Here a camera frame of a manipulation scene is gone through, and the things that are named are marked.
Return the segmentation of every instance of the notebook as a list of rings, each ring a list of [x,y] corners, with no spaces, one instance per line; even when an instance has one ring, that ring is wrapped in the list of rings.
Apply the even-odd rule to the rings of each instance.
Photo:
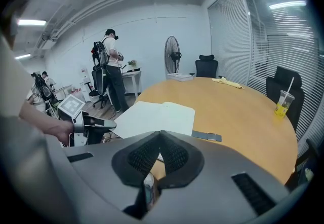
[[[172,102],[138,101],[116,120],[113,133],[121,138],[167,130],[191,136],[195,110]]]

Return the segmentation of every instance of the person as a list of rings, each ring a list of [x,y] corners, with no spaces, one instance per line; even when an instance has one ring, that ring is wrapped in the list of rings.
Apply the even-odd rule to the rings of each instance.
[[[46,71],[42,72],[42,78],[44,79],[45,82],[49,78],[49,76],[47,75],[47,72]]]
[[[46,104],[42,98],[39,89],[36,86],[36,83],[34,83],[31,89],[29,90],[26,100],[28,101],[29,104],[33,105],[37,110],[39,110],[42,113],[45,113]]]
[[[116,39],[118,39],[118,37],[116,37],[115,30],[108,29],[101,42],[105,46],[107,55],[110,56],[107,65],[107,70],[109,72],[108,88],[112,105],[116,112],[119,112],[120,110],[128,110],[129,106],[125,99],[125,87],[119,67],[119,61],[122,61],[124,58],[117,53],[115,45]]]
[[[2,54],[0,84],[3,88],[0,99],[0,116],[19,117],[37,127],[44,134],[55,136],[63,144],[69,145],[69,134],[73,133],[73,123],[52,118],[25,101],[26,93],[30,90],[30,86],[34,85],[33,78],[15,60],[9,43],[1,30],[0,51]],[[15,84],[12,83],[12,76],[19,76],[16,77]]]

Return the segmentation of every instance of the headrest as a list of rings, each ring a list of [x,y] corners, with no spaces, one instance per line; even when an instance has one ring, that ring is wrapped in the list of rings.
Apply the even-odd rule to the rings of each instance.
[[[294,77],[294,82],[292,85],[293,89],[298,89],[302,87],[302,79],[298,72],[292,71],[281,66],[277,66],[277,71],[275,72],[274,79],[283,85],[290,85],[292,78]]]
[[[203,56],[203,55],[200,55],[199,56],[199,59],[201,60],[201,61],[212,61],[212,60],[214,60],[214,55],[209,55],[209,56]]]

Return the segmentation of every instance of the white t-shirt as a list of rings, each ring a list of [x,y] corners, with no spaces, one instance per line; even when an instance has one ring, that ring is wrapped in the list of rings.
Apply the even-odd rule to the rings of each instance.
[[[0,115],[3,117],[19,116],[26,94],[35,81],[26,72],[22,64],[15,60],[14,52],[8,46],[0,32]]]
[[[105,36],[101,42],[103,42],[103,45],[105,46],[106,52],[109,56],[108,65],[119,67],[118,60],[110,55],[111,49],[113,49],[117,52],[116,40],[114,38],[109,38],[109,37]]]

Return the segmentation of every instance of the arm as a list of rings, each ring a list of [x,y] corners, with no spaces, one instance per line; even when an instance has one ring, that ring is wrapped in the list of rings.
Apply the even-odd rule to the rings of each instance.
[[[117,51],[115,49],[110,49],[109,53],[110,53],[111,57],[113,57],[113,58],[115,58],[115,59],[117,59],[119,61],[123,60],[123,58],[117,54]]]
[[[27,102],[23,104],[19,117],[43,131],[44,134],[56,136],[63,144],[69,144],[69,134],[73,132],[72,122],[54,119]]]

